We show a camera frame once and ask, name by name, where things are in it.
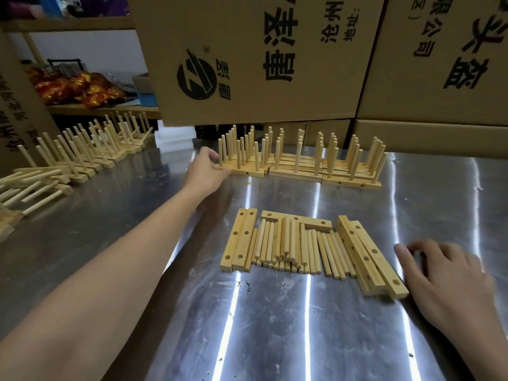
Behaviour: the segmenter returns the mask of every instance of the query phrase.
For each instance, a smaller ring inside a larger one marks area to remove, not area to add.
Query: person's left hand
[[[201,196],[202,199],[217,191],[231,170],[219,167],[210,158],[219,159],[219,154],[208,147],[201,147],[198,156],[187,169],[184,188]]]

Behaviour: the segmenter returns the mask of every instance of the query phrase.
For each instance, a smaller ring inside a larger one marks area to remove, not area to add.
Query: hand
[[[428,278],[408,248],[425,253]],[[482,272],[477,256],[456,244],[433,240],[413,242],[407,247],[397,244],[395,253],[423,316],[456,347],[466,344],[469,334],[504,337],[494,305],[494,280]]]
[[[219,159],[219,154],[208,147],[201,147],[198,156],[187,169],[184,188],[199,195],[201,200],[217,191],[231,173],[231,170],[222,169],[213,163],[211,157]]]

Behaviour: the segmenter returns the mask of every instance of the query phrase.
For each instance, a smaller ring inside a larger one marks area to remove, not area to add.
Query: large cardboard box
[[[268,133],[268,128],[271,127],[273,131],[272,147],[275,147],[277,137],[280,134],[280,129],[284,129],[284,145],[296,146],[298,142],[298,130],[306,130],[306,121],[293,121],[293,122],[277,122],[277,123],[263,123],[263,133]]]
[[[0,29],[0,177],[12,169],[29,166],[17,146],[22,144],[39,166],[44,160],[36,151],[37,137],[58,127],[29,82],[9,38]]]
[[[354,117],[384,0],[129,0],[164,125]]]
[[[377,136],[386,151],[508,158],[508,128],[502,126],[357,120],[353,132],[363,149]]]
[[[337,136],[337,146],[342,148],[350,124],[351,119],[308,121],[303,145],[315,147],[318,139],[317,135],[321,132],[323,134],[323,143],[325,147],[328,146],[330,135],[334,133],[335,136]]]
[[[358,118],[508,125],[507,0],[389,0]]]

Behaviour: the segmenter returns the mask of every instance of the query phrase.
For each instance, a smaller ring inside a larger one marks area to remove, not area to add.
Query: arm
[[[428,277],[408,248],[425,253]],[[507,381],[508,340],[494,305],[494,280],[478,257],[432,240],[397,244],[395,253],[423,316],[455,346],[474,378]]]
[[[2,380],[100,380],[136,326],[178,239],[228,170],[203,147],[184,187],[62,282],[0,344]]]

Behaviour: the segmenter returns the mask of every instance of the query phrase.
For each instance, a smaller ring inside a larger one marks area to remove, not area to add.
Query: stainless steel tabletop
[[[313,149],[306,149],[307,154]],[[67,276],[178,191],[193,152],[154,147],[25,219],[0,244],[0,338]],[[383,189],[231,176],[200,205],[106,380],[463,380],[454,348],[410,300],[345,282],[219,269],[238,208],[359,220],[393,244],[430,237],[481,257],[508,326],[508,161],[391,154]]]

